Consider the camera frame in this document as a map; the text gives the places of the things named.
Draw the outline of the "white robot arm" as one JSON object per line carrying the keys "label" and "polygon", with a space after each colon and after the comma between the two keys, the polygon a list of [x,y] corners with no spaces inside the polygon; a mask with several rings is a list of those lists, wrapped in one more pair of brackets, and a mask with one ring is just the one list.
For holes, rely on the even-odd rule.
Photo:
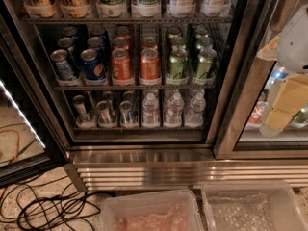
{"label": "white robot arm", "polygon": [[275,137],[308,103],[308,4],[304,4],[287,22],[282,31],[257,57],[278,61],[289,71],[282,81],[276,81],[269,91],[268,106],[262,116],[260,133]]}

